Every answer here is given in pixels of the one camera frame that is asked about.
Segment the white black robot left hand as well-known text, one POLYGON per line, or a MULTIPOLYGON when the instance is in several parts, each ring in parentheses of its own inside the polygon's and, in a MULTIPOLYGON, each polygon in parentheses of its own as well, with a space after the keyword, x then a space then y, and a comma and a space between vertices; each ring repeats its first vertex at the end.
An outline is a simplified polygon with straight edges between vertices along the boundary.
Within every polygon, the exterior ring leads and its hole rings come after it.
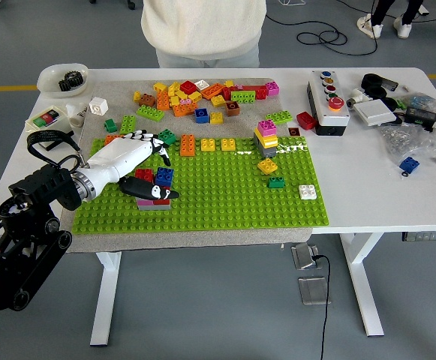
POLYGON ((171 165, 168 144, 154 134, 137 130, 118 137, 91 156, 86 167, 72 174, 81 199, 89 202, 98 197, 109 183, 117 183, 122 193, 145 200, 169 200, 179 193, 128 174, 151 155, 159 154, 171 165))

